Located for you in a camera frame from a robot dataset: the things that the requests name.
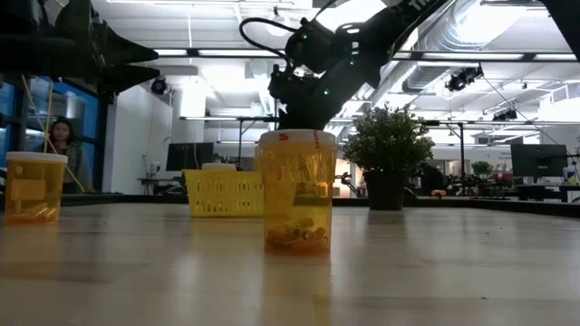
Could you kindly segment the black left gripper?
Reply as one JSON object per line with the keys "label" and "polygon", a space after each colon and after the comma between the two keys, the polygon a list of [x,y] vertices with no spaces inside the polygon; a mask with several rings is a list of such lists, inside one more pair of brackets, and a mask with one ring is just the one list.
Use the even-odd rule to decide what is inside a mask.
{"label": "black left gripper", "polygon": [[160,76],[157,69],[109,64],[159,54],[116,34],[92,0],[0,0],[0,82],[17,75],[82,79],[116,94]]}

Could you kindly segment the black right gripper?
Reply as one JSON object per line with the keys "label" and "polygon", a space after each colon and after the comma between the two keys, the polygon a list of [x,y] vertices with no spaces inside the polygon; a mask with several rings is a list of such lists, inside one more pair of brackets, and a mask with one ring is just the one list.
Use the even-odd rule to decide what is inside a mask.
{"label": "black right gripper", "polygon": [[291,69],[275,67],[270,78],[270,95],[285,105],[279,114],[279,129],[317,129],[335,116],[349,100],[349,80],[336,76],[303,76]]}

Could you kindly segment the white cup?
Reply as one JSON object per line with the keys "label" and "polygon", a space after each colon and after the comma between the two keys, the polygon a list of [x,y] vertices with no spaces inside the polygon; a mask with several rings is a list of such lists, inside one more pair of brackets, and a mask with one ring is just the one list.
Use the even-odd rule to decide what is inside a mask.
{"label": "white cup", "polygon": [[317,129],[281,129],[258,142],[264,186],[264,248],[271,254],[325,255],[332,239],[337,143]]}
{"label": "white cup", "polygon": [[66,156],[51,153],[6,154],[7,225],[49,224],[58,220],[67,161]]}

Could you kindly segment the yellow plastic basket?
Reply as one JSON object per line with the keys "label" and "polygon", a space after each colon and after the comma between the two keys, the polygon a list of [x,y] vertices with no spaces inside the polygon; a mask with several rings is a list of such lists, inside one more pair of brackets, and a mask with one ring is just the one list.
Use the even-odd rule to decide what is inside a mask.
{"label": "yellow plastic basket", "polygon": [[195,169],[182,173],[193,217],[263,215],[264,188],[259,173]]}

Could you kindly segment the green potted plant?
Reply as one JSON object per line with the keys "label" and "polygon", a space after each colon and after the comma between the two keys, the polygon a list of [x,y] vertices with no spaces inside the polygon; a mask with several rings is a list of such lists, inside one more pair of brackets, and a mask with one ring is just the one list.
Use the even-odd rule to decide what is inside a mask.
{"label": "green potted plant", "polygon": [[408,104],[366,109],[353,122],[355,133],[341,151],[362,171],[371,210],[402,210],[410,174],[432,157],[434,142],[424,122]]}

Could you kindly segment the black metal rack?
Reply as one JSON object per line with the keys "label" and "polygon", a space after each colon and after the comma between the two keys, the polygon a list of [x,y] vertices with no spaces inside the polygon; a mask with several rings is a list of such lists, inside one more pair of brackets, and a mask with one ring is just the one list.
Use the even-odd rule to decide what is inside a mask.
{"label": "black metal rack", "polygon": [[[465,180],[466,180],[466,169],[465,169],[465,142],[464,142],[464,125],[465,123],[460,120],[425,120],[421,123],[425,127],[438,127],[444,125],[447,129],[459,139],[459,153],[460,153],[460,180],[461,189],[465,193]],[[459,132],[454,130],[451,125],[457,125]]]}
{"label": "black metal rack", "polygon": [[222,162],[234,163],[237,169],[253,166],[255,148],[260,137],[278,127],[271,116],[182,117],[186,122],[200,122],[204,143],[212,143]]}

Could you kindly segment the person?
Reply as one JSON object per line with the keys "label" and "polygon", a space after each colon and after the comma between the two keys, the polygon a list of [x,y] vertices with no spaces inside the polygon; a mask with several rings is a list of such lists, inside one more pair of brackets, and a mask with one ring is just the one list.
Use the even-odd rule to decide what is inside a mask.
{"label": "person", "polygon": [[92,192],[92,172],[82,143],[75,139],[73,124],[65,117],[58,117],[49,128],[50,142],[34,147],[35,152],[56,153],[68,158],[63,177],[64,194]]}

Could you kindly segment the black computer monitor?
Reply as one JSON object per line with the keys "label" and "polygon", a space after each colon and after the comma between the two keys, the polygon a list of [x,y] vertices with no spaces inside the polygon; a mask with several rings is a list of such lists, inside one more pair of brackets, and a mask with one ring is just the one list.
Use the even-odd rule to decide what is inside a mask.
{"label": "black computer monitor", "polygon": [[204,163],[213,161],[213,150],[212,142],[170,143],[166,170],[201,169]]}
{"label": "black computer monitor", "polygon": [[568,167],[565,145],[512,144],[510,150],[516,177],[562,177]]}

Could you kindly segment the dark office desk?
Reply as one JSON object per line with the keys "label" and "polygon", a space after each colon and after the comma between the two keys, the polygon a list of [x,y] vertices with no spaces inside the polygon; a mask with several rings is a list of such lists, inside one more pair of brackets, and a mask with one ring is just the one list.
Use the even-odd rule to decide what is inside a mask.
{"label": "dark office desk", "polygon": [[543,201],[544,199],[557,199],[561,203],[568,202],[569,192],[580,192],[580,186],[572,185],[515,185],[519,200],[527,201],[533,199]]}

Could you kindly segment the silver ventilation duct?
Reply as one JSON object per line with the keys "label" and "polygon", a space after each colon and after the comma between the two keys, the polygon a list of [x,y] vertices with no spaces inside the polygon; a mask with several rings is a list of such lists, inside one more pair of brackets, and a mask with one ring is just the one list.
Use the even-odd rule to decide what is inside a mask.
{"label": "silver ventilation duct", "polygon": [[[516,18],[507,10],[483,5],[482,0],[452,0],[439,14],[413,48],[420,51],[477,51],[502,35]],[[381,91],[391,90],[397,82],[405,91],[417,93],[448,68],[420,66],[416,62],[400,62],[382,81]]]}

